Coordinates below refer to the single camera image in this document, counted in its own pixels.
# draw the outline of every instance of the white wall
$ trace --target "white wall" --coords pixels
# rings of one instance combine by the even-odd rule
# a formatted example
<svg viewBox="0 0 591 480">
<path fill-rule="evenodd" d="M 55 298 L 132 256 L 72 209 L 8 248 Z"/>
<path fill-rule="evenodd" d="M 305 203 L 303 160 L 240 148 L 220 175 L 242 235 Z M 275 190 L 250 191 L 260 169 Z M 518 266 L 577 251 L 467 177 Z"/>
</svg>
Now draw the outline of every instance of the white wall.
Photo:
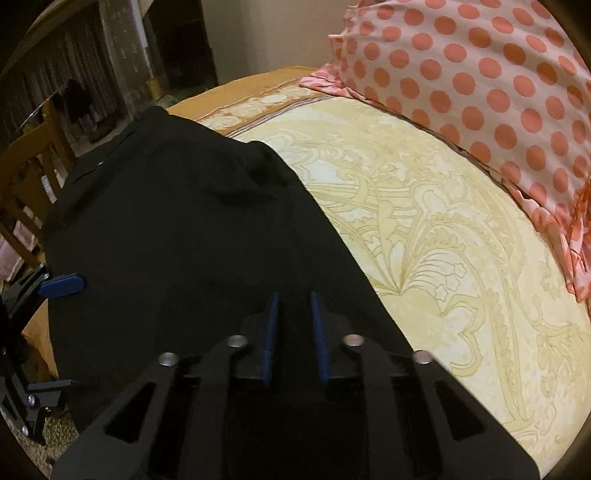
<svg viewBox="0 0 591 480">
<path fill-rule="evenodd" d="M 331 58 L 327 35 L 343 30 L 354 0 L 202 0 L 221 83 Z"/>
</svg>

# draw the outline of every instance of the metal rivet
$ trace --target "metal rivet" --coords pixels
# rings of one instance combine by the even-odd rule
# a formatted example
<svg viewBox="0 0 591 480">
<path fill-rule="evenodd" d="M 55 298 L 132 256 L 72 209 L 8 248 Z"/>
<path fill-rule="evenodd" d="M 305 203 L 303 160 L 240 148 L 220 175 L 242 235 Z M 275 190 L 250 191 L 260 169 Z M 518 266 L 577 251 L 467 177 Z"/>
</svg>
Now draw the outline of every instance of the metal rivet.
<svg viewBox="0 0 591 480">
<path fill-rule="evenodd" d="M 158 357 L 158 363 L 163 367 L 174 367 L 180 358 L 176 353 L 164 352 Z"/>
<path fill-rule="evenodd" d="M 426 350 L 417 350 L 413 355 L 414 361 L 421 365 L 428 365 L 433 362 L 434 358 L 431 352 Z"/>
<path fill-rule="evenodd" d="M 248 338 L 244 335 L 232 335 L 228 337 L 228 346 L 232 348 L 242 348 L 243 346 L 248 345 Z"/>
<path fill-rule="evenodd" d="M 343 343 L 346 346 L 361 346 L 363 345 L 365 341 L 365 338 L 363 338 L 361 335 L 346 335 L 343 338 Z"/>
</svg>

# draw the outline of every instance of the bed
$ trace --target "bed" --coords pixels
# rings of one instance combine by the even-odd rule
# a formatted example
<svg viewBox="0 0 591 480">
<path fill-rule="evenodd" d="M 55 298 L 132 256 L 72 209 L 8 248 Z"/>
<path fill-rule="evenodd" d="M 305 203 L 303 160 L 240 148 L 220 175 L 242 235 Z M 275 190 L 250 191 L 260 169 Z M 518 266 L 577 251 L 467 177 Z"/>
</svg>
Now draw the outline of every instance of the bed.
<svg viewBox="0 0 591 480">
<path fill-rule="evenodd" d="M 168 111 L 275 149 L 413 348 L 432 351 L 547 474 L 591 411 L 589 315 L 553 249 L 464 152 L 300 87 L 310 71 L 237 80 Z"/>
</svg>

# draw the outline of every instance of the polka dot pillowcase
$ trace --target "polka dot pillowcase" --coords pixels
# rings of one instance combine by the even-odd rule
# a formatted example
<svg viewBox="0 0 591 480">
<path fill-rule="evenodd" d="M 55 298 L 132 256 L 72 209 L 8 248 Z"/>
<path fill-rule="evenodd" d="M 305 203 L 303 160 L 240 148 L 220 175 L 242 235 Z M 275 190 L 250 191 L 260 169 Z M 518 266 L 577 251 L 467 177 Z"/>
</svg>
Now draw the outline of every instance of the polka dot pillowcase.
<svg viewBox="0 0 591 480">
<path fill-rule="evenodd" d="M 590 296 L 591 74 L 537 0 L 362 0 L 302 85 L 410 118 L 505 183 Z"/>
</svg>

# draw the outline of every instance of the wooden chair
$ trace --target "wooden chair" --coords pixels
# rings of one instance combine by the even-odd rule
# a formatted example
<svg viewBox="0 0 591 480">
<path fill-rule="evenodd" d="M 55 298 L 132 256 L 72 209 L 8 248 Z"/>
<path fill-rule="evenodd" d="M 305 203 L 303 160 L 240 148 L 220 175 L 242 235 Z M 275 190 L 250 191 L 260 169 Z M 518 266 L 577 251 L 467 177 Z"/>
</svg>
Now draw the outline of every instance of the wooden chair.
<svg viewBox="0 0 591 480">
<path fill-rule="evenodd" d="M 60 118 L 51 99 L 42 107 L 44 122 L 19 137 L 0 154 L 0 208 L 20 220 L 35 235 L 43 246 L 43 234 L 34 218 L 23 210 L 28 207 L 33 215 L 43 222 L 51 200 L 47 196 L 41 178 L 47 180 L 57 197 L 61 187 L 55 174 L 56 156 L 64 169 L 70 173 L 76 156 L 61 128 Z M 39 260 L 15 236 L 0 223 L 0 235 L 34 268 Z"/>
</svg>

